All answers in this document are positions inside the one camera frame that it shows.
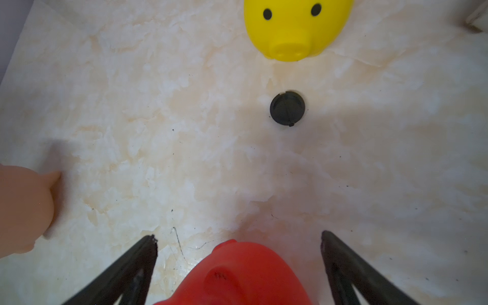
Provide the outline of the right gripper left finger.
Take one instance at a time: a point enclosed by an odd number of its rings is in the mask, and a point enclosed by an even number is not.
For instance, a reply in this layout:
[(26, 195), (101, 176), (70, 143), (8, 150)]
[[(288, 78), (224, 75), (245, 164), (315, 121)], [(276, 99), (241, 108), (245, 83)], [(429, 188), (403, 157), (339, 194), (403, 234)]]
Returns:
[(157, 239), (144, 236), (64, 304), (145, 304), (157, 257)]

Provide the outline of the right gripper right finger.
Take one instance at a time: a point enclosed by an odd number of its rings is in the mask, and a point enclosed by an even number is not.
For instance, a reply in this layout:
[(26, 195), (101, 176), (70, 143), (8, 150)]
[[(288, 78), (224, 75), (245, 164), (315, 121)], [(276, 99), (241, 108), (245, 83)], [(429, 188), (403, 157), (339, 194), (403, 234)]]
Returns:
[(335, 304), (417, 304), (330, 231), (322, 232), (320, 246)]

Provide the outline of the red piggy bank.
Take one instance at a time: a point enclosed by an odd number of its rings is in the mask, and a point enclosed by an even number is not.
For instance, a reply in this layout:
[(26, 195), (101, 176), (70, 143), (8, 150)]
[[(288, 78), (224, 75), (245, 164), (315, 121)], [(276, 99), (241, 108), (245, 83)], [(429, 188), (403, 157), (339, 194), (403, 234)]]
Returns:
[(217, 245), (164, 304), (311, 304), (290, 266), (252, 242)]

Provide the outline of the peach piggy bank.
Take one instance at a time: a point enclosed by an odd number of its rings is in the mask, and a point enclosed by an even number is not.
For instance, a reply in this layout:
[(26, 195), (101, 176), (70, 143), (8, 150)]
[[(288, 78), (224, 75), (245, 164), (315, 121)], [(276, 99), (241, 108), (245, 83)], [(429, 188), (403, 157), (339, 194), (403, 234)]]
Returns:
[(30, 252), (55, 215), (52, 188), (60, 171), (38, 174), (1, 165), (1, 257)]

